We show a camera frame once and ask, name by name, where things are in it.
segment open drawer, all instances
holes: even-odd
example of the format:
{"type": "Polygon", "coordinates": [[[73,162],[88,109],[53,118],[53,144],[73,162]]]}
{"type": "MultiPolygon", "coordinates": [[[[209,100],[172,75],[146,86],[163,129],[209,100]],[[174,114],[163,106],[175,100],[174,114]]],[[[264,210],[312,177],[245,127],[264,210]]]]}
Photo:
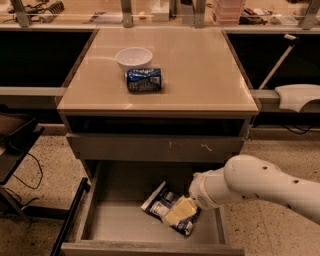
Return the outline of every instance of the open drawer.
{"type": "Polygon", "coordinates": [[[186,194],[193,170],[182,164],[99,161],[74,242],[65,255],[244,255],[228,244],[223,208],[202,211],[188,238],[141,205],[166,180],[186,194]]]}

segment snack bag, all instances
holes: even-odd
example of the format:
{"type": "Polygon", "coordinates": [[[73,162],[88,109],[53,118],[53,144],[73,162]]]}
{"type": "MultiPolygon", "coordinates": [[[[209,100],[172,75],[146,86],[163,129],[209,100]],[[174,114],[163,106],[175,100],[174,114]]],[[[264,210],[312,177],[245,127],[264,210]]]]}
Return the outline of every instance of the snack bag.
{"type": "Polygon", "coordinates": [[[191,234],[200,213],[200,208],[191,198],[172,192],[165,181],[143,203],[141,209],[185,237],[191,234]]]}

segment white bowl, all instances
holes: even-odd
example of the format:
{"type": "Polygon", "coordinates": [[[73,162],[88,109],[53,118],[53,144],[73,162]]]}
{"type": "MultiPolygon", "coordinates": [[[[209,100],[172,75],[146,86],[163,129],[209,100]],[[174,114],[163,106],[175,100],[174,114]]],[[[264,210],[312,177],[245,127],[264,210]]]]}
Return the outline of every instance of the white bowl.
{"type": "Polygon", "coordinates": [[[148,67],[152,60],[152,53],[144,48],[132,47],[117,53],[116,61],[123,72],[133,68],[148,67]]]}

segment cable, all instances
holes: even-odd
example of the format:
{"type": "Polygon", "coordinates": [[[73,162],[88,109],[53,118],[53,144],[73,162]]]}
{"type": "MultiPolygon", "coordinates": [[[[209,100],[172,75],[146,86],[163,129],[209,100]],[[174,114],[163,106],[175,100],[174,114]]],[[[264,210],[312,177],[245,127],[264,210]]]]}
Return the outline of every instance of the cable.
{"type": "Polygon", "coordinates": [[[10,188],[4,188],[6,191],[10,192],[12,195],[11,196],[15,196],[18,199],[16,199],[19,203],[22,201],[21,196],[19,196],[16,192],[14,192],[12,189],[10,188]]]}
{"type": "Polygon", "coordinates": [[[296,125],[293,125],[293,128],[299,130],[300,132],[297,132],[295,130],[293,130],[292,128],[286,126],[286,125],[281,125],[283,128],[287,129],[288,131],[294,133],[294,134],[297,134],[297,135],[304,135],[308,132],[320,132],[320,131],[315,131],[315,130],[312,130],[313,128],[316,128],[316,126],[313,126],[313,125],[310,125],[308,128],[306,129],[303,129],[303,128],[300,128],[296,125]]]}
{"type": "Polygon", "coordinates": [[[20,205],[22,206],[21,210],[24,210],[31,202],[33,202],[34,200],[40,200],[39,197],[34,197],[32,199],[30,199],[28,202],[26,202],[25,204],[22,204],[21,201],[22,201],[22,198],[21,196],[19,196],[16,192],[14,192],[12,189],[10,188],[4,188],[6,191],[10,192],[11,193],[11,196],[12,197],[17,197],[18,199],[16,199],[20,205]]]}
{"type": "MultiPolygon", "coordinates": [[[[20,152],[22,152],[22,153],[24,152],[23,150],[21,150],[21,149],[19,149],[19,148],[16,148],[15,146],[13,146],[11,143],[9,143],[9,146],[10,146],[11,148],[17,150],[17,151],[20,151],[20,152]]],[[[38,184],[37,184],[35,187],[33,187],[33,186],[30,186],[30,185],[28,185],[27,183],[25,183],[22,179],[20,179],[20,178],[17,177],[16,175],[13,174],[12,176],[15,177],[17,180],[19,180],[19,181],[20,181],[23,185],[25,185],[26,187],[35,190],[35,189],[37,189],[37,188],[40,186],[40,184],[41,184],[41,182],[42,182],[43,170],[42,170],[42,167],[41,167],[41,165],[40,165],[39,160],[38,160],[34,155],[32,155],[32,154],[30,154],[30,153],[27,153],[27,155],[31,156],[34,160],[36,160],[36,162],[37,162],[37,164],[38,164],[38,168],[39,168],[39,171],[40,171],[40,179],[39,179],[38,184]]]]}

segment wooden cabinet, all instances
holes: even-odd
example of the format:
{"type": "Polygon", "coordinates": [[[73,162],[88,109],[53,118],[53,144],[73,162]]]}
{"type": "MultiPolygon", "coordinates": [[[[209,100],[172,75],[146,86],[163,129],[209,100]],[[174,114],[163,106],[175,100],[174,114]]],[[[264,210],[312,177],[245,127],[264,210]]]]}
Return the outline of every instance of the wooden cabinet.
{"type": "Polygon", "coordinates": [[[58,111],[92,180],[66,255],[243,254],[228,243],[223,208],[203,211],[187,239],[140,209],[163,179],[187,193],[195,171],[238,154],[258,113],[220,29],[100,28],[58,111]],[[153,53],[160,92],[127,90],[114,57],[132,46],[153,53]]]}

